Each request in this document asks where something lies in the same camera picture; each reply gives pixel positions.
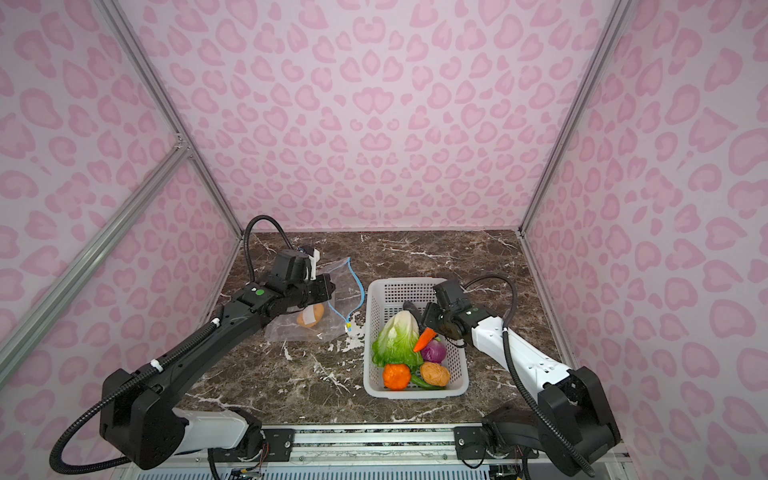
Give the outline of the purple toy onion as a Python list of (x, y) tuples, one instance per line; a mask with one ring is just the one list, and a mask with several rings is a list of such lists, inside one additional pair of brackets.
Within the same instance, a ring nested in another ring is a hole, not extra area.
[(441, 364), (447, 357), (447, 348), (442, 341), (433, 339), (420, 353), (424, 362)]

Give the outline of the orange toy tomato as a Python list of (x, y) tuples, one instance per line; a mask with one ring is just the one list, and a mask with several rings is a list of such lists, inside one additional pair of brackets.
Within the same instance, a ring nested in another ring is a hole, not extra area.
[(387, 364), (382, 372), (384, 386), (393, 391), (405, 390), (411, 381), (411, 370), (405, 364)]

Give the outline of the green white toy cabbage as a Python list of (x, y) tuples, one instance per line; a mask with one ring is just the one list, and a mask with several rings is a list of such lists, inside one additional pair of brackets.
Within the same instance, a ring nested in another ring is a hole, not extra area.
[(415, 317), (401, 310), (390, 318), (372, 345), (372, 362), (378, 367), (403, 364), (416, 369), (423, 364), (419, 352), (414, 351), (420, 331)]

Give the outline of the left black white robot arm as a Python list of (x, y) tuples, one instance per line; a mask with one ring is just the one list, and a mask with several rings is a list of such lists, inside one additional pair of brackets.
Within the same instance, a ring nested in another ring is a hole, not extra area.
[(109, 375), (102, 385), (102, 438), (144, 470), (200, 450), (256, 457), (264, 444), (261, 422), (244, 409), (193, 413), (177, 405), (204, 373), (272, 320), (330, 300), (335, 286), (329, 274), (317, 271), (319, 257), (310, 247), (280, 252), (269, 272), (237, 291), (177, 346), (133, 372)]

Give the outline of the yellow toy potato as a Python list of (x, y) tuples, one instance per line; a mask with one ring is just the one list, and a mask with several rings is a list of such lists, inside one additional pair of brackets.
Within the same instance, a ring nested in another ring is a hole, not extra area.
[(320, 304), (314, 304), (304, 308), (297, 317), (297, 323), (304, 328), (314, 328), (325, 316), (325, 306)]

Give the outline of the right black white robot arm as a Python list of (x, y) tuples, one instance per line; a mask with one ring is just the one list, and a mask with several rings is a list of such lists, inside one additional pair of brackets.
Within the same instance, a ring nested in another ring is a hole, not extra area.
[(495, 360), (511, 375), (528, 412), (500, 407), (480, 426), (454, 430), (460, 460), (484, 462), (517, 457), (530, 476), (531, 455), (542, 453), (564, 475), (595, 475), (593, 465), (621, 441), (618, 424), (598, 375), (547, 356), (512, 329), (517, 312), (504, 315), (470, 300), (457, 280), (434, 287), (435, 301), (423, 315), (426, 326)]

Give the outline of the orange toy carrot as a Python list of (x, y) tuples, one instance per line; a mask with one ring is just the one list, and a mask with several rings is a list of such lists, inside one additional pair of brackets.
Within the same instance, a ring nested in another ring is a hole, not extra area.
[(437, 332), (432, 328), (426, 327), (419, 336), (416, 344), (413, 347), (414, 352), (422, 351), (432, 340), (437, 336)]

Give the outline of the clear zip top bag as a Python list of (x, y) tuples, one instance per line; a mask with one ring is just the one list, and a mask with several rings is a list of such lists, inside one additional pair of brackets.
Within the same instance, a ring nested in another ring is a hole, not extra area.
[(351, 315), (365, 299), (362, 282), (352, 268), (351, 258), (329, 263), (319, 272), (328, 273), (336, 285), (332, 299), (322, 303), (325, 306), (323, 319), (314, 328), (304, 328), (297, 323), (302, 310), (281, 315), (265, 329), (268, 342), (330, 342), (351, 330)]

